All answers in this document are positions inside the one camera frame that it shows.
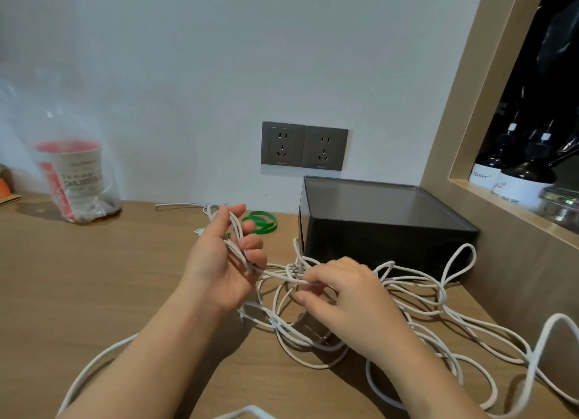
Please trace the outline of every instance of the white cable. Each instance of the white cable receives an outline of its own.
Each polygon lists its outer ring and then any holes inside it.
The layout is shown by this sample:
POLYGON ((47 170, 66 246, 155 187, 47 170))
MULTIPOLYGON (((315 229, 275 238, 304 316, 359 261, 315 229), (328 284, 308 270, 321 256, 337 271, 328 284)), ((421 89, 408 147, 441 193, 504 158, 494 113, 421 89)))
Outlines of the white cable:
MULTIPOLYGON (((211 221, 213 221, 215 215, 217 214, 216 212, 213 213, 213 208, 216 206, 207 205, 207 204, 168 203, 168 204, 157 204, 155 206, 155 208, 158 210, 163 206, 203 207, 203 213, 205 213, 211 221)), ((235 215, 233 213, 231 213, 231 212, 229 213, 229 218, 231 221, 231 225, 233 227, 233 231, 234 231, 237 239, 239 240, 242 237, 242 233, 243 233, 242 232, 242 226, 241 226, 239 220, 235 217, 235 215)), ((240 261, 244 264, 245 268, 248 271, 259 274, 261 277, 259 282, 257 283, 257 287, 256 287, 258 302, 256 303, 253 301, 248 301, 242 305, 242 307, 239 309, 239 314, 241 315, 242 320, 243 319, 251 320, 254 323, 256 323, 257 325, 261 326, 262 328, 266 328, 266 329, 274 331, 276 333, 277 340, 279 341, 283 350, 286 351, 286 353, 290 357, 292 357, 293 360, 297 361, 298 363, 300 363, 306 367, 309 367, 311 369, 329 369, 330 367, 338 364, 346 356, 346 354, 348 353, 348 350, 349 350, 348 347, 342 341, 337 342, 336 344, 332 344, 332 345, 328 344, 327 341, 332 336, 331 332, 328 332, 326 335, 322 336, 318 340, 313 340, 313 339, 309 338, 307 335, 304 335, 303 333, 300 333, 299 331, 297 331, 297 329, 294 328, 294 325, 295 325, 294 323, 288 323, 285 320, 283 320, 281 317, 281 312, 284 309, 284 304, 286 303, 286 300, 288 298, 290 298, 292 292, 295 290, 297 285, 308 283, 302 279, 305 271, 308 268, 311 268, 312 266, 319 264, 319 262, 316 261, 315 259, 310 258, 310 257, 303 256, 301 254, 301 250, 299 248, 298 240, 294 239, 293 240, 293 248, 296 252, 296 259, 295 259, 295 262, 293 264, 288 264, 288 265, 268 264, 267 269, 262 270, 262 269, 257 268, 256 265, 252 264, 251 262, 249 262, 246 259, 245 252, 243 252, 236 245, 236 243, 234 241, 225 240, 225 243, 227 244, 227 247, 229 248, 229 250, 240 259, 240 261), (276 292, 275 292, 274 297, 273 297, 273 304, 272 304, 271 309, 270 309, 270 308, 264 306, 263 294, 262 294, 261 289, 262 289, 262 285, 267 280, 270 280, 272 278, 281 280, 283 283, 277 287, 276 292), (291 286, 286 291, 284 296, 279 301, 280 294, 281 294, 283 288, 286 286, 287 282, 292 283, 293 286, 291 286), (261 310, 266 315, 267 322, 262 321, 262 320, 258 320, 256 318, 250 316, 249 314, 247 314, 244 310, 244 306, 253 306, 253 307, 256 307, 257 309, 261 310), (329 352, 336 352, 336 351, 341 350, 341 353, 332 362, 330 362, 328 364, 312 364, 312 363, 308 363, 308 362, 302 360, 301 358, 297 357, 294 354, 293 350, 288 346, 288 343, 292 344, 296 348, 316 348, 319 350, 329 351, 329 352)), ((579 342, 579 328, 577 328, 577 325, 568 316, 561 314, 561 313, 557 313, 557 314, 554 314, 553 316, 551 316, 549 318, 549 320, 547 320, 545 325, 543 326, 543 330, 541 331, 541 334, 539 336, 539 340, 537 341, 535 349, 532 350, 529 343, 527 343, 524 338, 517 335, 515 332, 513 332, 507 328, 503 328, 503 327, 496 325, 494 323, 484 322, 482 320, 477 320, 474 318, 467 317, 465 315, 457 313, 456 311, 453 311, 452 309, 450 309, 446 305, 446 300, 448 297, 446 294, 445 286, 448 283, 450 283, 450 281, 452 281, 453 279, 456 279, 460 275, 462 275, 465 272, 467 272, 468 270, 470 270, 473 267, 475 262, 476 262, 476 251, 475 251, 474 247, 469 243, 465 243, 464 245, 461 245, 456 250, 456 252, 452 255, 452 257, 446 263, 446 266, 444 268, 442 278, 440 281, 436 280, 435 278, 433 278, 432 276, 430 276, 428 274, 423 273, 422 271, 418 271, 416 269, 411 269, 411 268, 400 267, 400 266, 396 265, 394 263, 394 261, 388 261, 388 262, 383 263, 382 265, 375 268, 373 270, 373 272, 374 272, 374 274, 379 276, 379 273, 383 269, 386 268, 386 271, 384 272, 384 274, 380 278, 382 285, 386 289, 390 288, 392 290, 396 290, 397 292, 402 292, 403 294, 409 295, 425 305, 433 307, 433 309, 430 311, 423 311, 421 309, 418 309, 418 308, 411 306, 407 303, 403 303, 400 300, 394 298, 395 302, 398 304, 402 313, 404 314, 404 317, 406 317, 408 324, 412 328, 412 330, 416 333, 416 335, 423 342, 430 343, 436 350, 438 350, 438 352, 436 353, 436 355, 438 357, 441 357, 441 358, 447 360, 449 367, 451 368, 451 372, 457 378, 459 384, 463 383, 463 372, 462 372, 462 369, 460 367, 459 361, 465 361, 465 362, 472 364, 474 367, 476 367, 483 374, 485 379, 488 380, 489 386, 491 389, 491 394, 490 394, 488 400, 481 404, 481 408, 483 410, 488 410, 489 408, 491 408, 496 403, 496 400, 498 397, 498 388, 497 388, 497 385, 495 383, 495 380, 490 375, 490 373, 484 367, 482 367, 482 365, 480 365, 478 362, 474 361, 472 358, 465 357, 464 355, 452 353, 448 349, 448 347, 442 342, 442 340, 438 336, 436 336, 432 331, 430 331, 428 328, 425 328, 424 326, 422 326, 418 323, 415 323, 412 320, 409 313, 416 313, 419 315, 430 315, 430 316, 446 314, 448 317, 450 317, 451 320, 453 320, 455 323, 457 323, 459 326, 461 326, 463 329, 465 329, 465 331, 467 331, 467 333, 473 338, 474 341, 476 341, 480 346, 482 346, 485 350, 487 350, 489 353, 491 353, 495 357, 500 358, 500 359, 502 359, 506 362, 512 363, 512 364, 523 364, 523 365, 527 366, 527 375, 526 375, 525 382, 523 384, 523 390, 522 390, 520 396, 518 397, 517 401, 515 402, 514 406, 506 414, 503 414, 503 415, 489 414, 490 417, 496 418, 496 419, 499 419, 499 418, 500 419, 511 419, 513 417, 516 417, 525 408, 525 406, 527 405, 527 403, 529 401, 531 390, 533 388, 533 381, 534 381, 534 378, 536 376, 539 377, 540 379, 542 379, 546 383, 547 386, 549 386, 556 393, 561 395, 561 397, 564 398, 566 401, 568 401, 574 405, 579 405, 579 399, 575 399, 575 398, 569 396, 567 393, 564 393, 561 389, 559 389, 557 386, 555 386, 549 379, 547 379, 546 376, 543 374, 543 372, 541 372, 538 368, 539 360, 541 359, 541 354, 543 352, 543 349, 545 348, 546 341, 549 337, 549 334, 551 333, 553 326, 558 321, 560 321, 560 320, 565 321, 569 325, 569 327, 571 328, 573 333, 575 334, 575 336, 577 338, 577 342, 579 342), (451 276, 448 276, 449 270, 451 269, 454 260, 466 248, 471 250, 471 253, 473 255, 472 260, 465 268, 461 269, 457 273, 452 274, 451 276), (389 279, 388 275, 393 269, 398 269, 401 271, 409 272, 412 275, 407 275, 407 276, 389 279), (435 296, 434 300, 424 298, 422 296, 419 296, 418 294, 415 294, 415 293, 409 291, 407 288, 405 288, 408 286, 410 286, 410 287, 415 286, 415 287, 419 287, 419 288, 425 287, 425 288, 435 289, 436 296, 435 296), (521 350, 515 343, 504 338, 503 336, 501 336, 499 334, 496 334, 496 332, 494 332, 491 329, 498 330, 506 335, 509 335, 510 337, 513 337, 514 339, 516 339, 516 341, 518 341, 518 342, 520 342, 520 344, 522 344, 522 346, 525 350, 521 350), (488 346, 488 344, 486 344, 475 333, 475 331, 482 332, 486 335, 489 335, 489 336, 501 341, 503 344, 508 345, 515 352, 517 352, 517 355, 519 355, 520 357, 509 357, 508 355, 505 355, 502 352, 496 351, 492 347, 488 346)), ((59 410, 59 414, 70 404, 73 396, 75 395, 76 391, 78 390, 78 387, 80 386, 84 377, 88 374, 88 372, 91 371, 91 369, 95 366, 95 364, 103 356, 105 356, 107 353, 111 352, 114 349, 117 349, 118 347, 121 347, 122 345, 124 345, 128 342, 131 342, 136 336, 137 335, 133 335, 132 337, 129 337, 129 338, 127 338, 123 341, 120 341, 116 344, 113 344, 112 346, 110 346, 106 350, 102 351, 97 357, 95 357, 89 363, 88 366, 86 366, 84 368, 84 370, 81 372, 81 374, 78 375, 78 377, 75 379, 75 381, 73 382, 72 386, 70 387, 66 397, 64 398, 64 401, 62 402, 62 405, 61 405, 60 410, 59 410)), ((370 385, 372 390, 385 402, 393 405, 396 408, 404 408, 404 405, 400 401, 396 401, 394 399, 391 399, 388 396, 386 396, 384 393, 380 392, 379 388, 376 386, 376 384, 374 383, 374 381, 372 379, 370 369, 371 369, 371 363, 369 360, 367 360, 366 361, 366 379, 368 380, 368 384, 370 385)), ((268 415, 263 410, 255 407, 255 406, 248 406, 246 408, 235 411, 233 413, 219 416, 219 418, 216 418, 216 419, 231 419, 231 418, 239 417, 239 416, 246 414, 246 413, 252 413, 252 414, 257 415, 258 417, 261 417, 263 419, 274 419, 271 415, 268 415)))

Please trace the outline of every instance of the wooden table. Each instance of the wooden table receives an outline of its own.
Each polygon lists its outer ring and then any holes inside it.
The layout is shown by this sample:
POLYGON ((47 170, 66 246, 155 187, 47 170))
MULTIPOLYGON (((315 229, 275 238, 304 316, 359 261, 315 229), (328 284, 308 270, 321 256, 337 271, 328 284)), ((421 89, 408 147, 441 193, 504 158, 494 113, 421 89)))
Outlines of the wooden table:
MULTIPOLYGON (((295 215, 279 214, 279 229, 264 236, 271 262, 293 262, 295 215)), ((0 208, 0 417, 52 418, 78 373, 101 350, 138 332, 177 285, 200 209, 155 211, 126 202, 119 217, 88 225, 66 223, 46 196, 28 195, 0 208)), ((490 320, 460 286, 449 305, 490 320)), ((288 319, 295 319, 292 306, 288 319)), ((525 369, 496 359, 452 324, 425 319, 449 348, 474 358, 495 377, 508 408, 525 369)), ((304 353, 312 362, 320 357, 304 353)), ((486 380, 464 365, 466 389, 481 402, 486 380)), ((375 370, 385 390, 388 382, 375 370)), ((288 357, 275 335, 228 319, 192 381, 178 417, 212 418, 256 404, 285 418, 402 418, 370 390, 364 359, 350 352, 331 370, 310 370, 288 357)), ((579 417, 540 383, 520 417, 579 417)))

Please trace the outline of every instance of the hand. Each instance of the hand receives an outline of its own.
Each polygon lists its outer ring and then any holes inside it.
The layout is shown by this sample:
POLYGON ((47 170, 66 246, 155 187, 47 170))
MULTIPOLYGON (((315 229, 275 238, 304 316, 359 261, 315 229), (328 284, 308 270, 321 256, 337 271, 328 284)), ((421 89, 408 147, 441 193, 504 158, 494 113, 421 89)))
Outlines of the hand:
POLYGON ((322 285, 301 285, 295 299, 370 361, 383 357, 398 334, 410 330, 380 279, 367 266, 349 257, 316 265, 306 271, 303 279, 322 285), (335 306, 319 297, 325 285, 338 294, 335 306))
MULTIPOLYGON (((194 294, 203 305, 219 315, 239 308, 259 279, 258 274, 247 272, 243 263, 225 245, 223 238, 230 225, 229 211, 240 217, 245 212, 245 205, 220 207, 211 224, 193 245, 179 284, 179 288, 194 294)), ((265 269, 267 256, 262 250, 264 241, 251 233, 255 230, 255 223, 242 222, 242 230, 246 236, 237 241, 238 246, 245 250, 249 262, 265 269)), ((231 232, 231 239, 236 239, 234 232, 231 232)))

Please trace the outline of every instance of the black box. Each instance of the black box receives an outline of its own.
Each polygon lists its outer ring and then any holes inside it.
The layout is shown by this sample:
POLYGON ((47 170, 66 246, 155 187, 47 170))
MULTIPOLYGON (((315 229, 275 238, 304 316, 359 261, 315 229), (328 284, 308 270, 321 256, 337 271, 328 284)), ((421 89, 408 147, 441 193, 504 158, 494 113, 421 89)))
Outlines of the black box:
MULTIPOLYGON (((440 279, 458 247, 474 244, 478 229, 417 186, 306 176, 299 233, 303 254, 320 262, 348 256, 374 269, 394 260, 440 279)), ((464 250, 449 274, 470 255, 464 250)))

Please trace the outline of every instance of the forearm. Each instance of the forearm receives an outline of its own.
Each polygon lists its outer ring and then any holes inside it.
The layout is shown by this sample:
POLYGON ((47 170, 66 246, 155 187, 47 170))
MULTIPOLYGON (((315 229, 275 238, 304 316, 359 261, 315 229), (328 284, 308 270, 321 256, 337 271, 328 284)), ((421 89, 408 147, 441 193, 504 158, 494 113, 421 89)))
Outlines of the forearm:
POLYGON ((59 419, 172 417, 219 320, 177 289, 59 419))
POLYGON ((389 342, 376 364, 388 376, 412 418, 486 418, 443 361, 408 326, 389 342))

